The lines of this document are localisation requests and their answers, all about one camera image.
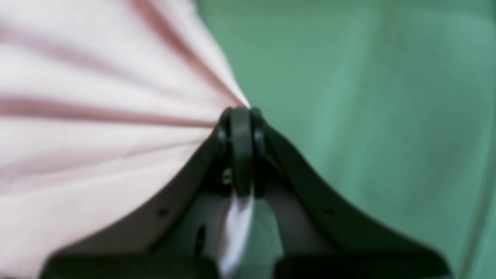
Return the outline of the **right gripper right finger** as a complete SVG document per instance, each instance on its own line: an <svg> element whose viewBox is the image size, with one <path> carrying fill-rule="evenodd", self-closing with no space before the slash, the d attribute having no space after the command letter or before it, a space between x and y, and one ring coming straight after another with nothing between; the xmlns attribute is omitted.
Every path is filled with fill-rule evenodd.
<svg viewBox="0 0 496 279"><path fill-rule="evenodd" d="M283 246L273 279L452 279L445 259L352 205L299 150L247 109L256 198L273 210Z"/></svg>

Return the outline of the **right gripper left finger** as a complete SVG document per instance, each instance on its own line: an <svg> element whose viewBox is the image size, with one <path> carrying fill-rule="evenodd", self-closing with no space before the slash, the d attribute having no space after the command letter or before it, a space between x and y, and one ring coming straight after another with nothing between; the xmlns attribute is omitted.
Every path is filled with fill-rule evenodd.
<svg viewBox="0 0 496 279"><path fill-rule="evenodd" d="M185 166L121 220L52 255L42 279L219 279L212 256L222 201L241 171L243 109L226 109Z"/></svg>

